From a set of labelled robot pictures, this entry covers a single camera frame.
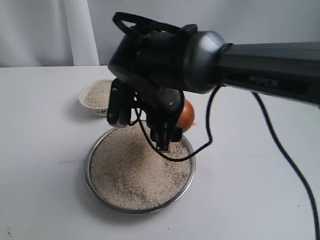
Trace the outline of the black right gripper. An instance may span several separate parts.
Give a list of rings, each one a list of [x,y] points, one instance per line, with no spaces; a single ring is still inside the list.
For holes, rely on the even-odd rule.
[[[170,143],[179,142],[183,135],[183,129],[177,127],[185,104],[183,92],[148,82],[135,82],[134,90],[146,113],[150,139],[155,142],[157,150],[168,153]]]

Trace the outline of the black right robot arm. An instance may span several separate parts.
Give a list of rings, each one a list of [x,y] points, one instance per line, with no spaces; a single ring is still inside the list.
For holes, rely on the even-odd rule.
[[[320,103],[317,42],[232,44],[213,31],[190,35],[126,34],[108,65],[114,74],[107,121],[125,128],[132,108],[147,116],[160,151],[182,137],[184,92],[205,94],[235,87],[311,105]]]

